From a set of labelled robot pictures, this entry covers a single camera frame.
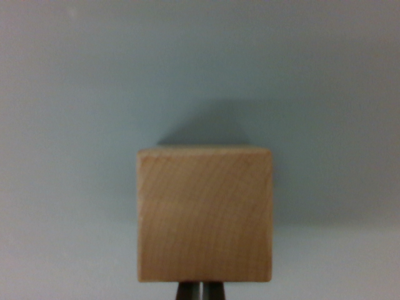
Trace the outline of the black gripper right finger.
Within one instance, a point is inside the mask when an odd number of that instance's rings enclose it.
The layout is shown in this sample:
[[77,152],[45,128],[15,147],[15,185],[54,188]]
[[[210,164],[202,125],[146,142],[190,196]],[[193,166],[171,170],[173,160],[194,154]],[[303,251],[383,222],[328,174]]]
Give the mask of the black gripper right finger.
[[225,300],[223,282],[203,282],[202,300]]

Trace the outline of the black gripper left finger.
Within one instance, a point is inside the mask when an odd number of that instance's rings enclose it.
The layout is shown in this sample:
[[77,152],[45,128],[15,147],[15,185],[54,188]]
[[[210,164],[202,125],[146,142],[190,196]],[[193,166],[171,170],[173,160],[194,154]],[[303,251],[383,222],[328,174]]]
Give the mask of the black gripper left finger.
[[200,283],[180,282],[177,287],[176,300],[200,300]]

